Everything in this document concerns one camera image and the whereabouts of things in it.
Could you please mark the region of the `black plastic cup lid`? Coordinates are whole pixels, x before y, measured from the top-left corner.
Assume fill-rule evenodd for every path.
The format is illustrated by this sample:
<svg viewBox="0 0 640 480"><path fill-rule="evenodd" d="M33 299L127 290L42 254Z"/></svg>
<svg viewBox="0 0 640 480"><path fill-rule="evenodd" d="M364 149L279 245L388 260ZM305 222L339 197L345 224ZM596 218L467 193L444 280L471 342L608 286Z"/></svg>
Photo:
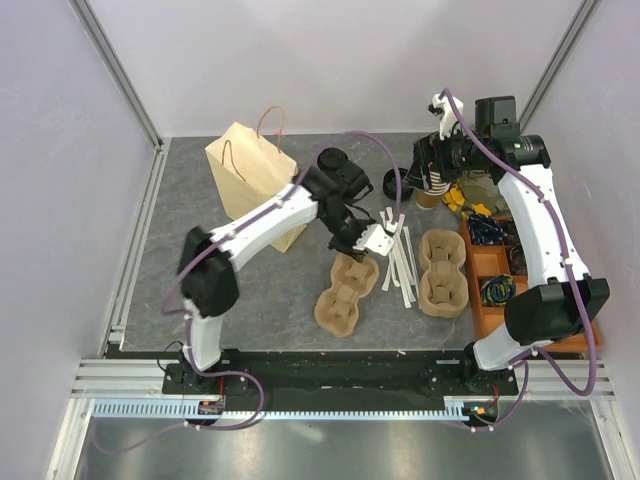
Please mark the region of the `black plastic cup lid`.
<svg viewBox="0 0 640 480"><path fill-rule="evenodd" d="M337 172L348 160L347 154L335 147L325 148L317 157L317 166L324 172Z"/></svg>

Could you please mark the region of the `cardboard cup carrier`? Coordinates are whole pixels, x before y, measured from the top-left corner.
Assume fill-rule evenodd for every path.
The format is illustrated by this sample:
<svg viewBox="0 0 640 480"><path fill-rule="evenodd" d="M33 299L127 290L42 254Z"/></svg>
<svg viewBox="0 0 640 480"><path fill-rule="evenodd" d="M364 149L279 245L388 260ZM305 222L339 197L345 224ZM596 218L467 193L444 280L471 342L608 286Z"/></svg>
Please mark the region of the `cardboard cup carrier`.
<svg viewBox="0 0 640 480"><path fill-rule="evenodd" d="M463 238L451 230L431 229L419 245L423 275L418 302L428 316L455 318L469 301L468 282L462 267L466 261Z"/></svg>
<svg viewBox="0 0 640 480"><path fill-rule="evenodd" d="M348 337L359 320L359 301L368 296L379 278L379 266L370 256L361 261L339 253L330 271L331 285L314 307L314 318L338 338Z"/></svg>

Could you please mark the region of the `brown paper takeout bag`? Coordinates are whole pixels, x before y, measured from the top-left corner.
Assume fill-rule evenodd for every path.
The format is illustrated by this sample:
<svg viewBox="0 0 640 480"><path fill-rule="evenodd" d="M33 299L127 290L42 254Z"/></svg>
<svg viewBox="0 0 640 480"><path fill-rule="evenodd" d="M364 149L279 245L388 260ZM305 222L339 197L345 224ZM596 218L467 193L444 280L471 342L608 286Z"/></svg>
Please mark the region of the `brown paper takeout bag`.
<svg viewBox="0 0 640 480"><path fill-rule="evenodd" d="M234 122L205 148L226 215L237 220L278 194L298 174L295 160L260 132Z"/></svg>

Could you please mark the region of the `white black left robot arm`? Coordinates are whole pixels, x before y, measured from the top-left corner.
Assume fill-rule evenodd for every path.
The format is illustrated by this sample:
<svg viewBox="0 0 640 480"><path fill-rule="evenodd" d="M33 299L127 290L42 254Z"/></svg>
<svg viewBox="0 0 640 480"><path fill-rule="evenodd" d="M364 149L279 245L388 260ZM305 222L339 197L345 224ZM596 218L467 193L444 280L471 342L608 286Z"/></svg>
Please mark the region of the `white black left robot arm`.
<svg viewBox="0 0 640 480"><path fill-rule="evenodd" d="M256 254L285 233L319 220L332 234L329 248L356 260L376 222L358 218L341 187L310 166L292 182L241 218L213 231L193 228L185 238L177 282L188 319L183 347L189 365L185 382L208 393L219 382L220 317L239 299L237 273Z"/></svg>

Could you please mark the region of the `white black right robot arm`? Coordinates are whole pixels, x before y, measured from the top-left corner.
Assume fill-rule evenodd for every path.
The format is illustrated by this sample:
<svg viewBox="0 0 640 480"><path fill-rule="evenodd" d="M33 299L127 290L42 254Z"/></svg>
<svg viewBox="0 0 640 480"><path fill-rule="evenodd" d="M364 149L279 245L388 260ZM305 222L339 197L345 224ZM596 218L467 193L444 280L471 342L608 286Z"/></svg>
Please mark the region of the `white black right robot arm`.
<svg viewBox="0 0 640 480"><path fill-rule="evenodd" d="M512 96L479 99L475 124L450 90L435 94L428 107L439 127L413 144L408 184L427 190L435 179L458 180L468 171L490 175L515 223L528 271L528 290L507 301L503 324L465 349L458 381L467 392L483 392L494 371L514 366L546 346L577 334L588 347L588 376L575 385L558 364L552 367L575 394L588 396L597 379L592 322L610 297L606 279L595 278L577 252L555 195L551 159L544 140L525 135Z"/></svg>

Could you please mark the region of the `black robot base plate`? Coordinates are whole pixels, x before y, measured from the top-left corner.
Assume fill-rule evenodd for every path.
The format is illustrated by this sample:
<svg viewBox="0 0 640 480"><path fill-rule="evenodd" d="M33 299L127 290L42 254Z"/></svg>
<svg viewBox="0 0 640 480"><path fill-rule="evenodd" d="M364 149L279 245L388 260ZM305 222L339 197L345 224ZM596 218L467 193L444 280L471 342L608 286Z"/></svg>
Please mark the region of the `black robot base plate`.
<svg viewBox="0 0 640 480"><path fill-rule="evenodd" d="M221 379L195 373L185 357L166 366L164 394L240 392L254 376L268 393L292 387L318 391L323 387L413 390L444 396L509 396L519 393L515 374L507 369L481 371L462 350L284 351L225 350L210 368Z"/></svg>

